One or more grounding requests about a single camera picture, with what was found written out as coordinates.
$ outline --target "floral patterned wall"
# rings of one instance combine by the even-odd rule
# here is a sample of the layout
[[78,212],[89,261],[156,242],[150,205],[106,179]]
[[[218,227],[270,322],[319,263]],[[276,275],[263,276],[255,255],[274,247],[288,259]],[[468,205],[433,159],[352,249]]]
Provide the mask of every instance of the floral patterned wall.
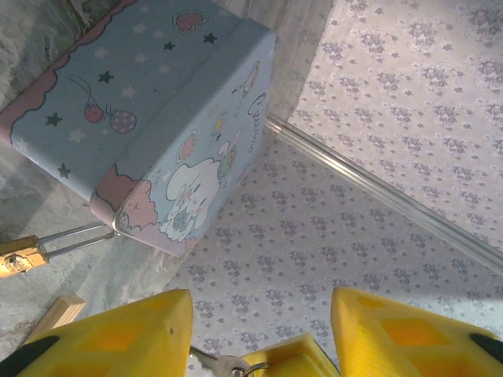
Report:
[[[281,141],[264,147],[166,289],[188,288],[192,344],[244,355],[310,332],[336,361],[335,287],[503,336],[503,278]],[[209,377],[191,360],[186,377]]]
[[338,0],[290,123],[503,250],[503,1]]

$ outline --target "metal key ring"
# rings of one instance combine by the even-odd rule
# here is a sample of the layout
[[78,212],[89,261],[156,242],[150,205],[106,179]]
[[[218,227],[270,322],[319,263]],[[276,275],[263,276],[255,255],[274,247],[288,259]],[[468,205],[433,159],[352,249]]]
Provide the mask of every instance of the metal key ring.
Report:
[[258,363],[252,365],[250,368],[248,368],[246,371],[244,371],[242,377],[248,377],[250,375],[253,375],[253,373],[261,370],[261,369],[268,369],[272,367],[270,363]]

